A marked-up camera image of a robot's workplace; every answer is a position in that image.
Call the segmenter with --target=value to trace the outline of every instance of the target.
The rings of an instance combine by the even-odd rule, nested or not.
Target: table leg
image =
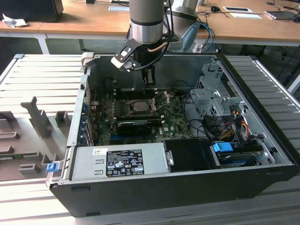
[[[46,43],[46,38],[44,37],[37,37],[37,40],[39,42],[39,46],[41,47],[43,54],[49,54],[49,49]]]
[[[79,46],[80,46],[80,50],[84,51],[85,47],[84,47],[84,42],[82,39],[78,39],[79,40]]]
[[[293,95],[295,91],[300,87],[300,74],[296,78],[296,80],[291,84],[288,88],[288,91]]]

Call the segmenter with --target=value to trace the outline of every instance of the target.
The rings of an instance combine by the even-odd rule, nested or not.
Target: warning label
[[[106,154],[108,177],[144,174],[142,150],[108,151]]]

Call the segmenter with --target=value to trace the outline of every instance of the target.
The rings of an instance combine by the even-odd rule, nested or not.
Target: white paper
[[[118,11],[118,12],[129,12],[129,7],[127,6],[110,6],[108,11]]]
[[[9,18],[7,16],[5,16],[4,14],[3,15],[3,20],[2,22],[4,22],[7,26],[9,27],[12,27],[12,28],[15,28],[15,27],[21,27],[21,26],[27,26],[28,23],[25,22],[25,20],[23,19],[12,19],[12,18]]]
[[[248,14],[248,13],[230,13],[235,18],[247,18],[247,19],[262,19],[257,14]]]

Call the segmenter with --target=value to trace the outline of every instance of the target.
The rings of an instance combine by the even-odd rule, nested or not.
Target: blue cable
[[[208,26],[206,26],[204,23],[200,23],[203,27],[205,27],[208,31],[209,31],[209,33],[210,33],[210,46],[209,46],[209,48],[207,49],[207,53],[209,52],[209,50],[210,50],[210,47],[211,47],[211,45],[212,45],[212,32],[211,32],[211,29],[208,27]]]

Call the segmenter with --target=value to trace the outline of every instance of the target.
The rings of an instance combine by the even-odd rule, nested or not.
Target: computer case
[[[27,22],[56,23],[64,10],[61,0],[0,0],[2,14]]]

